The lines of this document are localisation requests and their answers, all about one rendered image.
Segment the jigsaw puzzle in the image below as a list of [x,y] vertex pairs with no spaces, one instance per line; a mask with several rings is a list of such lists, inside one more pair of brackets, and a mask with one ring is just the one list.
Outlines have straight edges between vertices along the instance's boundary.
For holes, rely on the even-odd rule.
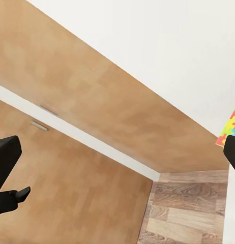
[[219,136],[216,144],[218,146],[224,147],[225,141],[226,141],[226,138],[228,135],[235,136],[235,109],[234,109],[234,112],[232,113],[232,116],[226,123],[225,128],[222,131],[222,134]]

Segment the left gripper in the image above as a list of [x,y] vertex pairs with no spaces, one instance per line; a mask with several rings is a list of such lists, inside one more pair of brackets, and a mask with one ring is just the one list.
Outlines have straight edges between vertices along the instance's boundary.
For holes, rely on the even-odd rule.
[[24,190],[9,191],[0,193],[0,214],[14,211],[18,208],[18,203],[25,201],[31,188],[27,187]]

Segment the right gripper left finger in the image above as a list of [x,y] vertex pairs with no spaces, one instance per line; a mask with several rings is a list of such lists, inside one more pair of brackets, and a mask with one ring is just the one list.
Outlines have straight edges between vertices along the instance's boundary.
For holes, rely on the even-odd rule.
[[0,139],[0,189],[21,155],[21,144],[16,135]]

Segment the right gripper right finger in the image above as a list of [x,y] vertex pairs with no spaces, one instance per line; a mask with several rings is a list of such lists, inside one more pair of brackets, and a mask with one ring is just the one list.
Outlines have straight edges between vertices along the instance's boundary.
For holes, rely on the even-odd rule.
[[230,164],[232,164],[232,167],[235,169],[235,136],[227,136],[223,152]]

